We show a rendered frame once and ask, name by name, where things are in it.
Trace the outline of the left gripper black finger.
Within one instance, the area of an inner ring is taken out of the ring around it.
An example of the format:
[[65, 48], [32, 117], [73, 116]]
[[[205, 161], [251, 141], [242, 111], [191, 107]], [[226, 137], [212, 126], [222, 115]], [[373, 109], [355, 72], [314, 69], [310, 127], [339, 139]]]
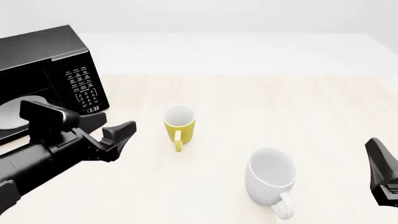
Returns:
[[102, 128], [103, 137], [100, 141], [102, 145], [101, 160], [105, 162], [114, 162], [130, 138], [136, 133], [136, 122], [128, 121], [108, 128]]
[[91, 134], [93, 131], [102, 127], [107, 123], [106, 113], [94, 113], [89, 115], [80, 115], [78, 127], [86, 134]]

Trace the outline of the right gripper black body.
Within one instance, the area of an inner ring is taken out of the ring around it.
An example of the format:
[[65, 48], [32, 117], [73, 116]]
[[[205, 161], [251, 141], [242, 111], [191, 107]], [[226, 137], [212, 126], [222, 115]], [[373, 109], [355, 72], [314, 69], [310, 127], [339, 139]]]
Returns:
[[370, 181], [371, 193], [381, 207], [398, 207], [398, 179], [394, 179], [392, 182], [381, 184]]

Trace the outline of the black microwave oven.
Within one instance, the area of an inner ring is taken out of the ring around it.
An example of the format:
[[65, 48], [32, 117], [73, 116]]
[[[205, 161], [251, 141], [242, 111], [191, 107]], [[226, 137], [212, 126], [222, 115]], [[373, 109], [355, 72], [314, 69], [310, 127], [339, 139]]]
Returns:
[[[80, 115], [109, 108], [90, 51], [69, 25], [0, 39], [0, 106], [32, 95]], [[27, 129], [0, 130], [0, 146]]]

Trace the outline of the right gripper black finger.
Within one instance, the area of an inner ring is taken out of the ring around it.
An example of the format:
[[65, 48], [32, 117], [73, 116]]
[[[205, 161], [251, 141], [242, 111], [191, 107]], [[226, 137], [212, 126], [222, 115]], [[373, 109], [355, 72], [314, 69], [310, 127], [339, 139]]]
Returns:
[[398, 160], [378, 139], [371, 138], [365, 144], [370, 165], [370, 187], [398, 184]]

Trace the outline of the white round turntable plate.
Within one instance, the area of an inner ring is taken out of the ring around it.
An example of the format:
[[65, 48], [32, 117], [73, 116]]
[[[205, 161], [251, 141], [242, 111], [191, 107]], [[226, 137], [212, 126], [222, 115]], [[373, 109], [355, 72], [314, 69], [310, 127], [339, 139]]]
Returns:
[[46, 103], [47, 100], [42, 96], [22, 96], [10, 100], [0, 106], [0, 130], [11, 130], [27, 125], [29, 122], [19, 116], [21, 101], [30, 100]]

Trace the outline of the yellow and white mug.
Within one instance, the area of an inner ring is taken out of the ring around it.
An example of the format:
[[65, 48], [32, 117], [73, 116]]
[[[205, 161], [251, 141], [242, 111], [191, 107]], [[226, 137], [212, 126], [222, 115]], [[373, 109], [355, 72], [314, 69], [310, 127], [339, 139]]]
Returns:
[[165, 112], [164, 125], [177, 152], [181, 152], [182, 146], [191, 141], [195, 121], [196, 114], [194, 110], [187, 106], [173, 106]]

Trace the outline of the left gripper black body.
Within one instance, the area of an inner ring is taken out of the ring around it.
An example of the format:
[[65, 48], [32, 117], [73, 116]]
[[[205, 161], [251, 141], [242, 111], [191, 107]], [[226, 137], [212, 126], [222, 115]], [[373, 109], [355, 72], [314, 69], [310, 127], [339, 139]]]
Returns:
[[111, 162], [111, 142], [95, 140], [80, 128], [62, 131], [51, 139], [51, 153], [70, 160]]

